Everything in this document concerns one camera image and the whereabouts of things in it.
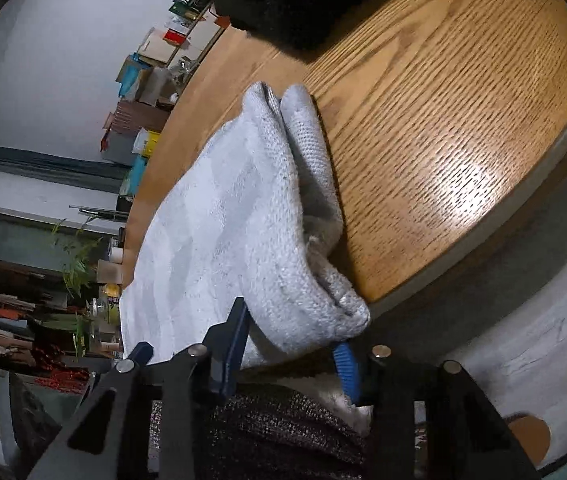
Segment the gray and white fabric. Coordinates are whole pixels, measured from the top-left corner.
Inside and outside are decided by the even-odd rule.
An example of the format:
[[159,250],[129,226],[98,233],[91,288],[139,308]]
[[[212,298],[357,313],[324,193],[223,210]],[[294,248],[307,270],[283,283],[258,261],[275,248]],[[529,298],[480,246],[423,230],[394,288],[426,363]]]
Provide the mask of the gray and white fabric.
[[244,366],[273,364],[358,335],[370,314],[328,261],[342,215],[307,90],[279,101],[264,83],[209,140],[154,215],[121,297],[126,351],[154,362],[201,342],[246,299]]

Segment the wooden table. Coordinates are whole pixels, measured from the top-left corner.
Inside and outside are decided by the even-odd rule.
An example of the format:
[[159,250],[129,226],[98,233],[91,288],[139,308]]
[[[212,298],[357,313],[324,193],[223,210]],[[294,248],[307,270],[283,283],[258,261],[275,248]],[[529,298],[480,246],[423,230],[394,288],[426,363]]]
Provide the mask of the wooden table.
[[333,262],[367,301],[412,295],[478,247],[567,152],[563,0],[371,0],[315,59],[226,31],[164,128],[127,224],[124,280],[160,202],[244,90],[316,99],[346,224]]

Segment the gray floor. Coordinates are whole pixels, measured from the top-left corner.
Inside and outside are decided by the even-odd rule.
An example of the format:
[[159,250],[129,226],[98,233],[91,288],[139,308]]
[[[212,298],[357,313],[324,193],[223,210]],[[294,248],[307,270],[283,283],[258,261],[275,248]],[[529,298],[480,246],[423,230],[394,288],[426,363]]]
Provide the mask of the gray floor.
[[544,463],[567,452],[567,179],[534,220],[436,300],[372,327],[416,360],[460,361],[502,415],[552,432]]

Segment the silver screw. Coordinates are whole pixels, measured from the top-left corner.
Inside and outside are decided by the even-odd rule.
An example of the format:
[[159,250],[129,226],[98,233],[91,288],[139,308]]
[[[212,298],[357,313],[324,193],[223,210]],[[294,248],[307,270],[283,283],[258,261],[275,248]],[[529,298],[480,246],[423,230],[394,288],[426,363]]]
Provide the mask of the silver screw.
[[443,369],[446,370],[449,374],[456,375],[461,371],[461,365],[456,361],[446,361],[443,364]]
[[119,361],[117,363],[116,368],[120,374],[127,374],[128,372],[134,370],[134,361],[132,361],[131,359],[124,359],[123,361]]
[[201,343],[197,343],[188,347],[188,354],[190,354],[192,357],[203,357],[207,353],[208,349]]
[[385,358],[390,357],[392,355],[392,351],[385,345],[375,345],[372,347],[372,355],[378,358]]

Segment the dark curtain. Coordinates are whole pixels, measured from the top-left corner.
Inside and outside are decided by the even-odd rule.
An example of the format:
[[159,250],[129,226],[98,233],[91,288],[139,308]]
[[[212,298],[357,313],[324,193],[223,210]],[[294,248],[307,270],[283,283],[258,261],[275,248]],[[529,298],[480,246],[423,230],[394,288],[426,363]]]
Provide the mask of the dark curtain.
[[56,184],[118,193],[130,168],[13,148],[0,148],[0,171]]

